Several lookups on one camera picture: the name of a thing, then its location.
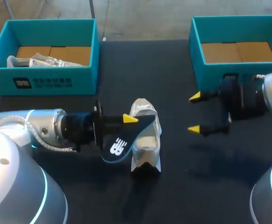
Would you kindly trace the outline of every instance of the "logo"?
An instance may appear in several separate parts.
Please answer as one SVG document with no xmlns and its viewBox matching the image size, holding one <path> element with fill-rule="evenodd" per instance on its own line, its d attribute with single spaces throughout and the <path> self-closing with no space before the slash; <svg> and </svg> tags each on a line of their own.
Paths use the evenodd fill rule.
<svg viewBox="0 0 272 224">
<path fill-rule="evenodd" d="M 225 73 L 223 75 L 223 78 L 231 78 L 236 81 L 238 79 L 238 76 L 239 76 L 238 73 Z"/>
<path fill-rule="evenodd" d="M 110 149 L 111 154 L 120 155 L 122 154 L 124 147 L 127 143 L 120 138 L 116 139 L 116 143 L 114 143 Z"/>
<path fill-rule="evenodd" d="M 13 78 L 17 89 L 31 89 L 31 84 L 28 78 Z"/>
</svg>

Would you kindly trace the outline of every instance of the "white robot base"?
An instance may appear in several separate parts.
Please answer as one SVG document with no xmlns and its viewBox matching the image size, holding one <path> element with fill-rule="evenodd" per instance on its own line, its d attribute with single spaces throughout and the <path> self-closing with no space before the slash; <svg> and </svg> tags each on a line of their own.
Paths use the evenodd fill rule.
<svg viewBox="0 0 272 224">
<path fill-rule="evenodd" d="M 63 191 L 21 147 L 0 132 L 0 224 L 65 224 Z"/>
</svg>

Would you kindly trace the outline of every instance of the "white shoe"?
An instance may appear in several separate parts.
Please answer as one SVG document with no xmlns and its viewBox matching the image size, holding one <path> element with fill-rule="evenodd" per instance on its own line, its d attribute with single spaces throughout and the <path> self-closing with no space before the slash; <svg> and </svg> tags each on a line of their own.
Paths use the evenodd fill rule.
<svg viewBox="0 0 272 224">
<path fill-rule="evenodd" d="M 159 152 L 162 129 L 157 111 L 149 101 L 139 98 L 133 103 L 130 116 L 135 117 L 143 115 L 155 115 L 156 120 L 140 134 L 132 145 L 133 158 L 131 171 L 136 167 L 142 166 L 145 162 L 148 162 L 151 166 L 156 167 L 159 172 L 161 172 Z"/>
<path fill-rule="evenodd" d="M 7 58 L 7 67 L 68 67 L 68 66 L 82 66 L 81 64 L 64 62 L 52 57 L 46 57 L 36 53 L 31 58 L 16 58 L 9 56 Z"/>
</svg>

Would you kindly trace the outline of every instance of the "black tabletop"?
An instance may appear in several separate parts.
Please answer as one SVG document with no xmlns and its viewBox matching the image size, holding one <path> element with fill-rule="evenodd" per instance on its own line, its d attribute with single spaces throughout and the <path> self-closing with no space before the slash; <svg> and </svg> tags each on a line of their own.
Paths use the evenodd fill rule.
<svg viewBox="0 0 272 224">
<path fill-rule="evenodd" d="M 229 135 L 189 133 L 218 119 L 216 100 L 192 105 L 197 92 L 187 40 L 103 42 L 99 98 L 104 113 L 129 113 L 135 99 L 156 108 L 162 127 L 160 175 L 131 156 L 106 164 L 94 145 L 80 154 L 39 152 L 36 161 L 63 189 L 68 223 L 252 224 L 253 185 L 272 165 L 272 116 L 232 123 Z M 88 111 L 93 97 L 0 97 L 0 111 Z"/>
</svg>

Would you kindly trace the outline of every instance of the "cable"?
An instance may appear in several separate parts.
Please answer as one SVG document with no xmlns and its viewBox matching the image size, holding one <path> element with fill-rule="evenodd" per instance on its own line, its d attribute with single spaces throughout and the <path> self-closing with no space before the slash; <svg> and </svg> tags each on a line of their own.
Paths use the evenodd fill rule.
<svg viewBox="0 0 272 224">
<path fill-rule="evenodd" d="M 11 122 L 11 121 L 17 121 L 17 122 L 22 122 L 24 124 L 26 124 L 28 130 L 33 134 L 33 136 L 35 137 L 35 139 L 37 140 L 37 142 L 39 144 L 41 144 L 44 148 L 48 149 L 48 150 L 52 150 L 52 151 L 56 151 L 56 152 L 75 152 L 73 150 L 73 148 L 58 148 L 58 147 L 54 147 L 51 146 L 47 143 L 45 143 L 37 134 L 37 132 L 35 131 L 34 127 L 23 117 L 20 116 L 16 116 L 16 115 L 12 115 L 12 116 L 8 116 L 5 117 L 3 119 L 0 120 L 0 126 L 6 122 Z"/>
</svg>

